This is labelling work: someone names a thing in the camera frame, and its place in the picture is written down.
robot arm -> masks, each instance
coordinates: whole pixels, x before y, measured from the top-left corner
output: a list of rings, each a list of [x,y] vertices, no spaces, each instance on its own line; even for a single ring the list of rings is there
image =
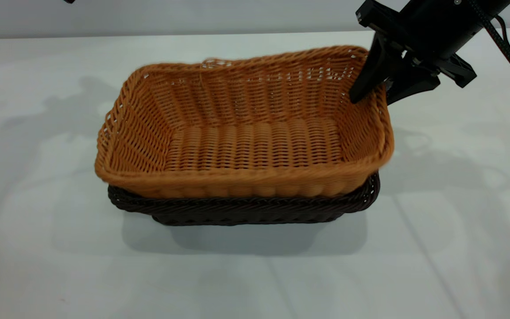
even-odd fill
[[[362,26],[376,32],[370,55],[350,90],[352,102],[384,82],[391,104],[435,89],[441,73],[465,87],[476,74],[456,52],[483,27],[489,31],[490,20],[509,4],[510,0],[411,0],[397,12],[366,0],[356,15]],[[510,61],[510,46],[499,46]]]

woven pattern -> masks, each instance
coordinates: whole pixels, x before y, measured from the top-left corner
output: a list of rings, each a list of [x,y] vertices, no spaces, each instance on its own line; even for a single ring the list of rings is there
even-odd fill
[[[284,224],[331,222],[346,213],[366,210],[379,194],[379,175],[371,175],[350,194],[336,198],[142,198],[109,186],[111,202],[140,212],[167,226]]]
[[[367,51],[157,64],[124,83],[98,138],[105,182],[148,198],[338,196],[393,152],[385,89],[348,91]]]

basket bottom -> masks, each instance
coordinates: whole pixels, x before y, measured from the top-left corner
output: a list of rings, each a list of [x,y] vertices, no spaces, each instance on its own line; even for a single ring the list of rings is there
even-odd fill
[[[210,218],[196,218],[188,219],[190,216],[183,216],[183,218],[174,218],[174,216],[166,217],[153,215],[152,219],[156,222],[160,222],[165,226],[235,226],[242,224],[315,224],[316,222],[333,222],[345,214],[340,213],[285,213],[285,214],[235,214],[229,216],[228,214],[222,214],[221,216],[210,216]]]
[[[109,186],[111,202],[121,210],[148,214],[166,226],[287,224],[332,222],[365,210],[379,194],[379,174],[360,188],[336,198],[143,198]]]

white wall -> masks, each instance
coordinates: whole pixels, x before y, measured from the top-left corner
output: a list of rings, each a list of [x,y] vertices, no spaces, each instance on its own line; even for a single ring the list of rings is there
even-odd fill
[[[0,38],[361,30],[355,11],[362,2],[0,0]],[[382,2],[400,10],[407,0]],[[510,6],[502,15],[510,26]]]

white table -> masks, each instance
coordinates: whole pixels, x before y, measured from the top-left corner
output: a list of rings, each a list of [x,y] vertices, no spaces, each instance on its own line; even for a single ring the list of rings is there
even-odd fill
[[[391,105],[397,151],[366,212],[170,228],[93,172],[140,65],[245,58],[372,32],[0,40],[0,319],[510,318],[510,66],[480,32],[466,89]]]

